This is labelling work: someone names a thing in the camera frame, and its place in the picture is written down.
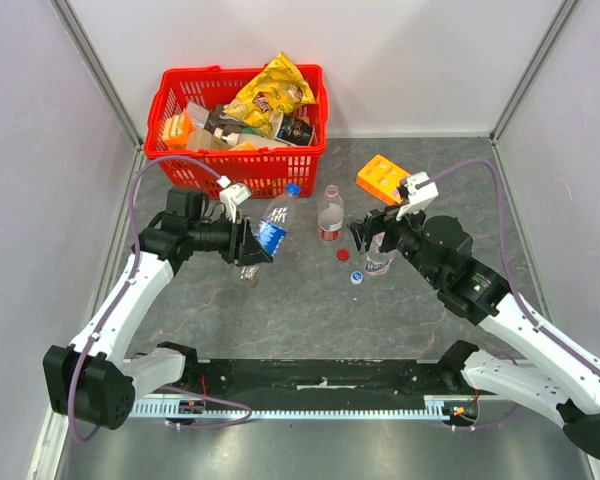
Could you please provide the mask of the small bottle white cap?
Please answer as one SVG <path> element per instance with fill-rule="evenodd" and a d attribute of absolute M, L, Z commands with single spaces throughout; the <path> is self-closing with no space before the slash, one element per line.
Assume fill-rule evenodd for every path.
<path fill-rule="evenodd" d="M 364 272 L 369 276 L 380 276 L 386 274 L 395 258 L 395 252 L 381 252 L 380 247 L 384 241 L 384 233 L 374 236 L 369 250 L 366 253 Z"/>

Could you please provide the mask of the white blue bottle cap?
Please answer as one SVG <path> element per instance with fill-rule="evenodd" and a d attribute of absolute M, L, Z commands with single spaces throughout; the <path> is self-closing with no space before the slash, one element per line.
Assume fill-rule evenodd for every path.
<path fill-rule="evenodd" d="M 350 275 L 350 281 L 354 285 L 359 285 L 363 282 L 364 275 L 360 271 L 353 271 Z"/>

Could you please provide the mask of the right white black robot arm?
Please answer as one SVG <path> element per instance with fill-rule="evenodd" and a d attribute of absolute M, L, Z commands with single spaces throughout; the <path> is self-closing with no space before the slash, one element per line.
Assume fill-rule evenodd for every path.
<path fill-rule="evenodd" d="M 443 356 L 438 381 L 447 392 L 467 387 L 506 397 L 555 423 L 579 449 L 600 460 L 600 357 L 535 312 L 509 282 L 475 259 L 473 239 L 450 216 L 399 216 L 372 210 L 349 225 L 365 253 L 376 236 L 382 251 L 406 259 L 451 313 L 521 353 L 533 366 L 501 365 L 466 342 Z"/>

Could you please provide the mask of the red bottle cap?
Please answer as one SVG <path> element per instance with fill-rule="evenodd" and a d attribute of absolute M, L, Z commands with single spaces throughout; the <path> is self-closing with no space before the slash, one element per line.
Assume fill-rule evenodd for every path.
<path fill-rule="evenodd" d="M 339 261 L 345 262 L 350 258 L 349 250 L 346 248 L 341 248 L 337 251 L 336 257 Z"/>

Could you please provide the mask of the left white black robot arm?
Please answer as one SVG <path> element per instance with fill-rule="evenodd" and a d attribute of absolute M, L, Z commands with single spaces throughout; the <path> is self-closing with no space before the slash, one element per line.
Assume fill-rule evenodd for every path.
<path fill-rule="evenodd" d="M 121 277 L 96 314 L 68 346 L 53 345 L 44 355 L 54 412 L 115 430 L 137 400 L 161 387 L 181 393 L 196 388 L 200 369 L 192 348 L 165 342 L 136 360 L 125 354 L 153 302 L 193 254 L 216 252 L 236 266 L 271 262 L 238 211 L 250 195 L 241 183 L 222 189 L 223 211 L 211 219 L 207 194 L 169 190 L 165 208 L 138 232 Z"/>

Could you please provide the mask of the clear bottle red label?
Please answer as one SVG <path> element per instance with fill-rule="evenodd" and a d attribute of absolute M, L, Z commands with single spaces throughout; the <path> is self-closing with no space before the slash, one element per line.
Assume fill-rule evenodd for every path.
<path fill-rule="evenodd" d="M 325 241 L 335 241 L 341 236 L 344 221 L 343 200 L 336 185 L 328 185 L 318 208 L 318 231 Z"/>

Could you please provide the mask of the clear bottle blue label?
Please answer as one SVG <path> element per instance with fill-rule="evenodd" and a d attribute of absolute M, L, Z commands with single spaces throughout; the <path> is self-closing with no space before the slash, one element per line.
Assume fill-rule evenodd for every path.
<path fill-rule="evenodd" d="M 271 200 L 262 216 L 256 238 L 274 258 L 294 221 L 298 197 L 285 193 Z"/>

